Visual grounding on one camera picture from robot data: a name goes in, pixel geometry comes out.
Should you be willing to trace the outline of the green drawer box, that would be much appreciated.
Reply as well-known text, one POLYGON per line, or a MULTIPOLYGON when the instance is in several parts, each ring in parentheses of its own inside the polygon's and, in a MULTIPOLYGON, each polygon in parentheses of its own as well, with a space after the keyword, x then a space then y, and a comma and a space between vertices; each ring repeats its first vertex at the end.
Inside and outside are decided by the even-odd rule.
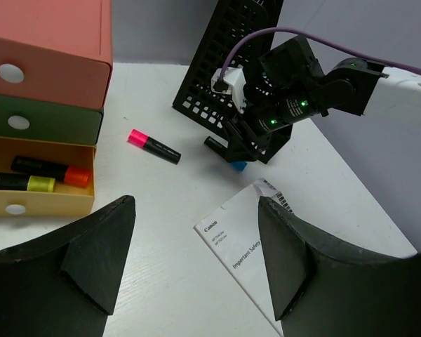
POLYGON ((0 137, 95 145, 102 109, 0 95, 0 137))

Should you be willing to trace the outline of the yellow cap black highlighter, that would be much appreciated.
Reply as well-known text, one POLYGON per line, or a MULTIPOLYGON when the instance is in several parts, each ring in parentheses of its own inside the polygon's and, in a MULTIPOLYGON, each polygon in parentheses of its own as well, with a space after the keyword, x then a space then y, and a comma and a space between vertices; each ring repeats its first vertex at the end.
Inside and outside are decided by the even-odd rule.
POLYGON ((15 173, 0 173, 0 190, 53 192, 55 179, 15 173))

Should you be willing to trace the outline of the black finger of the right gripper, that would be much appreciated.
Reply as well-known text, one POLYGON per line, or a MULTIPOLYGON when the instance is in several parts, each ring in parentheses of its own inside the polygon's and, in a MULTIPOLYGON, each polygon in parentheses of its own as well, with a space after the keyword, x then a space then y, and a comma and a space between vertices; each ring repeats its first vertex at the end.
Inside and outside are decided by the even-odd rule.
POLYGON ((247 142, 250 158, 272 158, 277 153, 273 135, 254 137, 247 142))
POLYGON ((236 125, 231 121, 225 121, 223 123, 223 129, 225 130, 225 133, 227 134, 227 146, 238 146, 247 151, 246 161, 252 162, 253 158, 250 158, 248 156, 248 144, 243 138, 240 131, 237 129, 236 125))

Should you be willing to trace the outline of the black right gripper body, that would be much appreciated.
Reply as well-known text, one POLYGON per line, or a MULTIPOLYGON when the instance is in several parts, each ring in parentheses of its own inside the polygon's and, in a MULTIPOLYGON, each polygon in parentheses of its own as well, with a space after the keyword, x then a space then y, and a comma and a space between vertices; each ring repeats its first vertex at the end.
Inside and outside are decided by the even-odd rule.
POLYGON ((312 116, 312 105, 304 98, 270 98, 259 105, 232 100, 236 114, 231 128, 244 140, 256 140, 312 116))

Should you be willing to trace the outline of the yellow bottom drawer box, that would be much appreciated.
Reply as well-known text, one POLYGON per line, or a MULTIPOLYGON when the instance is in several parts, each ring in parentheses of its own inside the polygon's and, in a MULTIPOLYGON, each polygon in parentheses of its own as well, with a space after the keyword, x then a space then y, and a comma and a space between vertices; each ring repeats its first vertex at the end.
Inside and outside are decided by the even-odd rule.
POLYGON ((91 212, 95 148, 0 137, 0 216, 91 212))

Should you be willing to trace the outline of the blue cap black highlighter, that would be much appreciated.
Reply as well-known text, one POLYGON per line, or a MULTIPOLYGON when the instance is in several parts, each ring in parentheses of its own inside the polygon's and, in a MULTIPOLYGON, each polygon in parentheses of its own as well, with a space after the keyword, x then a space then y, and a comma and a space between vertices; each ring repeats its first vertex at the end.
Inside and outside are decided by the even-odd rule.
POLYGON ((237 172, 243 172, 247 167, 247 151, 236 145, 225 147, 222 143, 218 142, 212 137, 207 137, 204 140, 204 145, 206 145, 210 150, 214 151, 218 156, 222 157, 231 167, 237 172))

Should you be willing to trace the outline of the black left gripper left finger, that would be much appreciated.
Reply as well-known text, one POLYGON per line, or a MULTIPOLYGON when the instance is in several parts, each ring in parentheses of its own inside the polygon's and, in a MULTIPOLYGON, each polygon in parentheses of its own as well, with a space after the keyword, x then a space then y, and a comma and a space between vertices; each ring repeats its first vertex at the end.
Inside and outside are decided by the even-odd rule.
POLYGON ((134 224, 135 199, 126 195, 0 250, 0 336, 102 336, 134 224))

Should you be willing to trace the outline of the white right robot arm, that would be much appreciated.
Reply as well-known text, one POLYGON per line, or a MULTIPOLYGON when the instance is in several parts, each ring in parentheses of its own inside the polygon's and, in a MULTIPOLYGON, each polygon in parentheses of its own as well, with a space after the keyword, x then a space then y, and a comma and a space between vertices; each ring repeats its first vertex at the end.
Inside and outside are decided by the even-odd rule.
POLYGON ((230 96, 236 112, 223 124, 227 145, 206 145, 229 163, 267 163, 290 140, 293 124, 331 109, 421 125, 421 70, 353 55, 325 74, 304 36, 258 61, 261 81, 248 83, 241 68, 228 65, 211 80, 212 92, 230 96))

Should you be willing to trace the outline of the orange cap black highlighter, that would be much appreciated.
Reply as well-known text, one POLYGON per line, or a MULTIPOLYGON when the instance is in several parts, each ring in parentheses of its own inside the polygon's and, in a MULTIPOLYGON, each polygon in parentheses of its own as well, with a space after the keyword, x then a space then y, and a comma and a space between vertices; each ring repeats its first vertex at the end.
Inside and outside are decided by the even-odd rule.
POLYGON ((91 177, 91 171, 88 169, 22 156, 14 158, 11 169, 32 176, 54 178, 77 187, 86 187, 91 177))

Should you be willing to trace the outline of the pink cap black highlighter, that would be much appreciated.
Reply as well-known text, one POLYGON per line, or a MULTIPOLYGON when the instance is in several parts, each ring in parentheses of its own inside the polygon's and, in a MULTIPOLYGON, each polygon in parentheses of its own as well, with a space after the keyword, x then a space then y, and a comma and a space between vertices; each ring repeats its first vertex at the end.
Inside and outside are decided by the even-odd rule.
POLYGON ((179 152, 171 149, 167 145, 135 129, 129 134, 128 142, 172 164, 178 164, 182 156, 179 152))

